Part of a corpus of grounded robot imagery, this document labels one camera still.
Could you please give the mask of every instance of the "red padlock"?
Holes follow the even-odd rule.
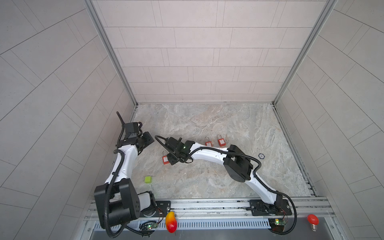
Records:
[[[217,135],[217,141],[220,147],[225,146],[224,138],[222,138],[220,134]]]
[[[169,163],[169,160],[168,160],[168,157],[167,157],[167,152],[166,151],[163,151],[163,164],[166,165],[167,163]]]
[[[209,140],[209,137],[205,137],[205,145],[208,147],[213,147],[213,144],[211,140]]]

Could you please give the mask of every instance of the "tiled wall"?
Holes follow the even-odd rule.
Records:
[[[277,105],[350,240],[384,239],[383,12],[339,0]]]
[[[271,102],[325,1],[93,4],[139,103]]]
[[[82,0],[0,3],[0,239],[69,239],[133,104]]]

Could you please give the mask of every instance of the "green cube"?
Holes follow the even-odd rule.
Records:
[[[145,183],[152,183],[152,177],[151,176],[146,176],[144,179]]]

